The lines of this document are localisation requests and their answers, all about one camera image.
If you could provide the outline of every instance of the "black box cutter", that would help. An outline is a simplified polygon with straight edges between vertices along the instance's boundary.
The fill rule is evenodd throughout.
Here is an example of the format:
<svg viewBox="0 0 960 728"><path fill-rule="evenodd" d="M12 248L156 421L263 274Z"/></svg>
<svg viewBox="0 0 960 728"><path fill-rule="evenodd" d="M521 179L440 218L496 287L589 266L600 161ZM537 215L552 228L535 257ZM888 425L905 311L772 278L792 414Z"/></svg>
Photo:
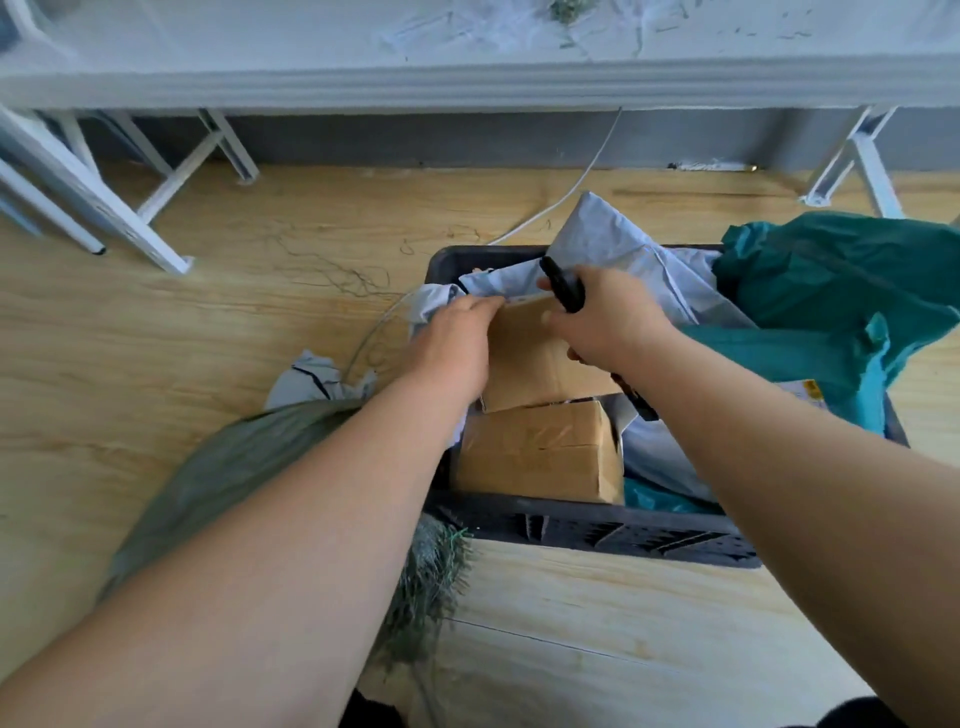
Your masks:
<svg viewBox="0 0 960 728"><path fill-rule="evenodd" d="M557 261L549 255L545 255L540 259L540 269L546 274L547 280L550 281L550 288L553 291L553 295L557 297L557 301L560 302L560 305L564 307L567 313L576 313L584 307L584 303L587 302L587 290L584 288L584 282L578 279L576 274L572 271L565 271L557 265ZM632 386L627 384L622 376L611 374L610 377L616 382L616 385L623 390L623 394L627 396L627 399L630 400L631 404L636 408L640 417L647 422L660 419L657 411L647 404L647 400L641 397Z"/></svg>

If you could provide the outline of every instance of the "white shelf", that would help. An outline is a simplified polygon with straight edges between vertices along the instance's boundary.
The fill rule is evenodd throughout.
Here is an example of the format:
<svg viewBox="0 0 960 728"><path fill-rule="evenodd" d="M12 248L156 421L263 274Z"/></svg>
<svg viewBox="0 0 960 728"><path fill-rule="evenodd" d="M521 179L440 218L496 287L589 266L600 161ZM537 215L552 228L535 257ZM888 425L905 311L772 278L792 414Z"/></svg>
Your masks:
<svg viewBox="0 0 960 728"><path fill-rule="evenodd" d="M391 0L84 0L50 29L56 48L25 42L0 57L0 103L260 112L960 105L960 9L940 6L685 0L645 29L638 53L610 0L576 27L572 47L559 26L545 26L513 48L438 42L435 29L400 49L383 38L413 14ZM429 17L449 3L418 7Z"/></svg>

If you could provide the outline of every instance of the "black plastic crate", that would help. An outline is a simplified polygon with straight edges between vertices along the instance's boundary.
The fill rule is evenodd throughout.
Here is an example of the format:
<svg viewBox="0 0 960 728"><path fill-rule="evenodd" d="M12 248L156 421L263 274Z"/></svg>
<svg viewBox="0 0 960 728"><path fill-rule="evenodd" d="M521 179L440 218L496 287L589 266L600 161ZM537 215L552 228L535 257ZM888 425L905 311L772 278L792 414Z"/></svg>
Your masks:
<svg viewBox="0 0 960 728"><path fill-rule="evenodd" d="M719 245L692 248L722 250ZM541 257L544 245L454 245L430 258L427 283L454 283L480 268L506 268ZM907 445L889 398L884 403L888 440ZM719 566L760 566L754 546L726 516L662 513L606 503L460 493L450 490L450 452L444 454L425 509L476 538L514 544L647 556Z"/></svg>

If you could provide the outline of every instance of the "brown cardboard box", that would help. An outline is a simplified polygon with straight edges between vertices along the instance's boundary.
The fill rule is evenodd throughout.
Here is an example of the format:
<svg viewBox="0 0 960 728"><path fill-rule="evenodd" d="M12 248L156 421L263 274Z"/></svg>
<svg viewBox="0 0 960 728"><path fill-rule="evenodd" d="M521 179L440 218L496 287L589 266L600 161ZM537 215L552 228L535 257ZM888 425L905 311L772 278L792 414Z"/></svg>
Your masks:
<svg viewBox="0 0 960 728"><path fill-rule="evenodd" d="M596 400L472 415L453 488L623 503L618 441Z"/></svg>
<svg viewBox="0 0 960 728"><path fill-rule="evenodd" d="M485 412L619 392L601 369L571 361L566 342L540 322L554 307L551 295L509 303L490 324L490 378L481 401Z"/></svg>

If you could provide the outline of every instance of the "wooden floor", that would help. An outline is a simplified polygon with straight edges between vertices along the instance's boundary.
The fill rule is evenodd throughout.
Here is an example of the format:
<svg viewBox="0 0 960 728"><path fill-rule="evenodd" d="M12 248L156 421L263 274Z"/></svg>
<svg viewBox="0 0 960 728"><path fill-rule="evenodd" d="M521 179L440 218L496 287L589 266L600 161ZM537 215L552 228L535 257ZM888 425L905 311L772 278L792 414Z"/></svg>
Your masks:
<svg viewBox="0 0 960 728"><path fill-rule="evenodd" d="M243 187L210 164L156 222L197 257L182 279L123 241L95 257L0 220L0 675L89 609L164 478L260 408L301 349L345 363L432 254L497 236L577 174L268 167ZM134 201L156 184L108 175ZM960 212L960 176L896 184L914 216ZM795 181L761 174L594 172L588 187L667 244L803 211ZM550 242L572 205L512 242ZM855 187L836 205L867 211ZM393 322L361 364L389 378L404 338ZM918 354L893 398L916 449L960 463L960 337ZM451 727L772 728L867 691L763 570L477 551L425 675ZM364 686L425 724L403 670Z"/></svg>

